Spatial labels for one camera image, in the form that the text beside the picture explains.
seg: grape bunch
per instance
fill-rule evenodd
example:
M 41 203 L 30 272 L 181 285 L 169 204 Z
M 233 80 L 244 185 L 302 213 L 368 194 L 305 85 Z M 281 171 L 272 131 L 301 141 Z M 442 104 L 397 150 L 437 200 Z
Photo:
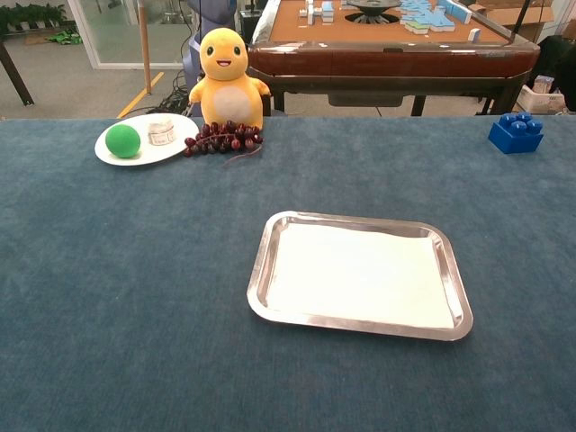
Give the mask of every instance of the grape bunch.
M 189 158 L 208 153 L 241 152 L 243 150 L 256 153 L 262 147 L 263 142 L 261 130 L 256 126 L 250 127 L 244 123 L 236 124 L 230 120 L 222 125 L 213 122 L 212 124 L 204 124 L 195 138 L 184 140 L 186 144 L 184 156 Z

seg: metal tray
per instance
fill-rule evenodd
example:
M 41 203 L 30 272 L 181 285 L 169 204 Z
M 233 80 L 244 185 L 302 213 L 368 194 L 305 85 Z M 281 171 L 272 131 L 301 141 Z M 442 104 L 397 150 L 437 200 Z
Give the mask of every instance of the metal tray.
M 473 324 L 446 236 L 402 220 L 277 213 L 247 298 L 267 320 L 331 329 L 457 340 Z

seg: white belly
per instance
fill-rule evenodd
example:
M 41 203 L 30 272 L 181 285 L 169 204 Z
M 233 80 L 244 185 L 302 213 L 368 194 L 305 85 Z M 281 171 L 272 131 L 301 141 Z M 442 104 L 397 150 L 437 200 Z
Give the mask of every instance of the white belly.
M 226 120 L 245 122 L 251 114 L 248 95 L 233 85 L 226 85 L 216 92 L 213 97 L 214 110 Z

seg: green ball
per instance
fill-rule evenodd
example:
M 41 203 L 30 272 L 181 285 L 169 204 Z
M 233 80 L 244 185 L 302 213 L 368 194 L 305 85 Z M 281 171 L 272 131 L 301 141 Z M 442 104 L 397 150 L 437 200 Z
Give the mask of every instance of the green ball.
M 140 135 L 131 126 L 117 124 L 106 133 L 106 147 L 118 158 L 132 158 L 140 149 Z

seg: plush toy arm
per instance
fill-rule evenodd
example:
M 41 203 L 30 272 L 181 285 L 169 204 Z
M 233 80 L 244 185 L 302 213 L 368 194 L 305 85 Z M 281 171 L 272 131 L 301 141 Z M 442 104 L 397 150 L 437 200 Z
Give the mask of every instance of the plush toy arm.
M 258 78 L 250 78 L 250 80 L 252 81 L 252 85 L 258 89 L 260 95 L 270 95 L 270 89 L 263 81 L 260 81 Z
M 190 92 L 190 96 L 188 97 L 188 101 L 190 102 L 190 104 L 195 104 L 202 100 L 202 93 L 204 92 L 204 84 L 205 84 L 204 79 L 201 79 L 200 82 L 193 87 L 192 92 Z

